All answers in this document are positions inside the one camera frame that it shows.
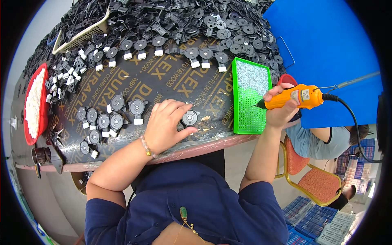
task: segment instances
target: gold necklace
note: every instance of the gold necklace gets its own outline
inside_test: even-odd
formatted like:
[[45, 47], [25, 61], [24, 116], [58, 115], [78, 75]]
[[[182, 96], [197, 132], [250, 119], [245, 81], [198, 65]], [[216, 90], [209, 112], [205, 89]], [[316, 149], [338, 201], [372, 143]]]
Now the gold necklace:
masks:
[[198, 237], [206, 244], [206, 242], [203, 240], [203, 238], [201, 238], [201, 237], [199, 236], [199, 234], [193, 229], [193, 224], [191, 223], [191, 225], [188, 225], [188, 222], [187, 222], [187, 215], [188, 215], [188, 212], [187, 212], [187, 209], [186, 209], [184, 206], [180, 207], [180, 214], [181, 214], [181, 219], [184, 221], [184, 223], [182, 224], [182, 226], [181, 226], [181, 228], [180, 228], [180, 231], [178, 232], [178, 234], [177, 234], [177, 236], [176, 236], [176, 239], [174, 240], [173, 245], [176, 243], [177, 237], [178, 237], [178, 235], [180, 234], [181, 229], [182, 229], [182, 227], [183, 227], [185, 224], [192, 230], [192, 232], [193, 232], [196, 236], [198, 236]]

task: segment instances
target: electric screwdriver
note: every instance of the electric screwdriver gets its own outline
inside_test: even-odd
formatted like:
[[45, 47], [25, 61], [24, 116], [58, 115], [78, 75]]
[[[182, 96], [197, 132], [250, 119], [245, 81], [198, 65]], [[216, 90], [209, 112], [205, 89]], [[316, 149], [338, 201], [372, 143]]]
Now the electric screwdriver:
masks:
[[297, 102], [298, 108], [312, 109], [321, 105], [324, 100], [329, 100], [329, 94], [323, 94], [315, 85], [298, 84], [291, 88], [286, 88], [281, 94], [274, 95], [271, 101], [266, 102], [261, 99], [256, 107], [266, 110], [283, 107], [289, 99]]

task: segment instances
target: navy blue shirt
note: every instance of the navy blue shirt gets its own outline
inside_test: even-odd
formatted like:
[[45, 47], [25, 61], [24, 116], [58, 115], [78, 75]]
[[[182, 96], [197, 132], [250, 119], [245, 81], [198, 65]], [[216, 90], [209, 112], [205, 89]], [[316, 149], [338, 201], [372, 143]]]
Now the navy blue shirt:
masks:
[[188, 223], [213, 244], [286, 244], [288, 230], [272, 185], [257, 182], [239, 193], [201, 163], [172, 162], [151, 172], [127, 210], [102, 199], [86, 204], [85, 240], [90, 244], [151, 244], [170, 223]]

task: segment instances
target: green jade pendant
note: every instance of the green jade pendant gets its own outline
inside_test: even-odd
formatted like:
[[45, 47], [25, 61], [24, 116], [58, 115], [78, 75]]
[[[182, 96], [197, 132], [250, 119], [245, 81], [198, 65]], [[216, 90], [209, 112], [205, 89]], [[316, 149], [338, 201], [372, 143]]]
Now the green jade pendant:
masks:
[[184, 206], [182, 206], [182, 207], [180, 207], [180, 214], [181, 214], [181, 219], [182, 220], [187, 220], [187, 209], [184, 207]]

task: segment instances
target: beaded bracelet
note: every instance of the beaded bracelet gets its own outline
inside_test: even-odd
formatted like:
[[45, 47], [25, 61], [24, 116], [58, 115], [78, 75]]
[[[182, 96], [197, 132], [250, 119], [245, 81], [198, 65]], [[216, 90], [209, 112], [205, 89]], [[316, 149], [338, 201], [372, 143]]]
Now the beaded bracelet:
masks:
[[150, 148], [148, 148], [147, 143], [146, 143], [146, 141], [144, 140], [144, 136], [143, 136], [143, 135], [140, 137], [140, 139], [142, 140], [142, 145], [143, 145], [144, 149], [146, 149], [146, 155], [147, 155], [147, 156], [152, 156], [154, 159], [157, 159], [158, 156], [157, 156], [155, 153], [153, 153], [153, 152], [150, 150]]

